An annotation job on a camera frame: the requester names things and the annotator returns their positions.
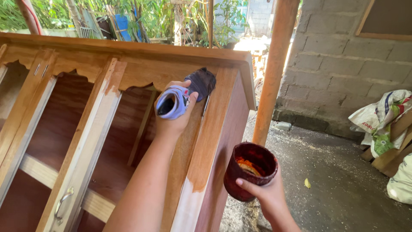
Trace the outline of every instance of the stain container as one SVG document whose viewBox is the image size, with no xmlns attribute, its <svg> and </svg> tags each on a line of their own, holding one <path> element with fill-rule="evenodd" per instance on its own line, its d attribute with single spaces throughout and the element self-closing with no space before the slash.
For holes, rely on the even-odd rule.
<svg viewBox="0 0 412 232">
<path fill-rule="evenodd" d="M 262 186 L 269 183 L 277 171 L 278 160 L 268 149 L 251 142 L 243 142 L 233 148 L 223 184 L 233 198 L 248 202 L 255 197 L 239 187 L 236 179 L 242 178 Z"/>
</svg>

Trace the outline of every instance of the concrete block wall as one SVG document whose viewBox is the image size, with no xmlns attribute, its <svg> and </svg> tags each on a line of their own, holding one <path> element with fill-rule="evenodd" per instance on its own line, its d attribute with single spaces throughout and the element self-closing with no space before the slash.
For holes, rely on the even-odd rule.
<svg viewBox="0 0 412 232">
<path fill-rule="evenodd" d="M 248 23 L 250 28 L 247 33 L 256 36 L 270 35 L 273 23 L 272 6 L 276 0 L 267 2 L 266 0 L 249 0 Z"/>
<path fill-rule="evenodd" d="M 358 38 L 369 0 L 303 0 L 274 120 L 349 138 L 354 111 L 412 90 L 412 42 Z"/>
</svg>

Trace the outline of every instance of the metal door handle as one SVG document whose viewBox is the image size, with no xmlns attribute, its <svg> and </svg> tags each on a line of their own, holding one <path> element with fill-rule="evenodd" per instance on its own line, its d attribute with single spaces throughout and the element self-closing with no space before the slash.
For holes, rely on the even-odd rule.
<svg viewBox="0 0 412 232">
<path fill-rule="evenodd" d="M 70 189 L 67 190 L 67 193 L 64 194 L 64 196 L 57 203 L 56 211 L 54 212 L 54 218 L 56 219 L 58 225 L 61 225 L 63 223 L 63 218 L 57 216 L 57 213 L 59 212 L 60 206 L 63 203 L 63 201 L 66 200 L 69 196 L 73 195 L 74 192 L 75 191 L 74 191 L 73 187 L 71 187 Z"/>
</svg>

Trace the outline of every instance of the concrete floor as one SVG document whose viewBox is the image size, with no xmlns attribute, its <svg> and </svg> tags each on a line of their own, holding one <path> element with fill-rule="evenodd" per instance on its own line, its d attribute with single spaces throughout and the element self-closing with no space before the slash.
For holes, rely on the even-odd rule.
<svg viewBox="0 0 412 232">
<path fill-rule="evenodd" d="M 390 199 L 389 178 L 361 159 L 353 141 L 271 122 L 266 148 L 282 167 L 286 201 L 302 231 L 412 231 L 412 206 Z M 255 120 L 243 135 L 251 141 Z M 312 188 L 304 185 L 308 178 Z M 220 232 L 272 231 L 259 202 L 228 197 Z"/>
</svg>

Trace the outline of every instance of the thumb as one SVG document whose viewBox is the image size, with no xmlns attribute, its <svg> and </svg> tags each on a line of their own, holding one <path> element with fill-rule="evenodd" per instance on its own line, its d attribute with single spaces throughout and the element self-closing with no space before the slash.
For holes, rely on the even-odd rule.
<svg viewBox="0 0 412 232">
<path fill-rule="evenodd" d="M 250 194 L 253 196 L 258 196 L 260 193 L 260 186 L 257 186 L 255 184 L 250 183 L 247 180 L 244 180 L 242 178 L 237 178 L 236 179 L 237 185 L 239 185 L 242 189 L 248 191 Z"/>
<path fill-rule="evenodd" d="M 189 106 L 187 107 L 186 112 L 188 112 L 188 114 L 190 114 L 193 110 L 194 104 L 196 103 L 197 97 L 199 96 L 198 92 L 193 92 L 190 96 L 189 96 Z"/>
</svg>

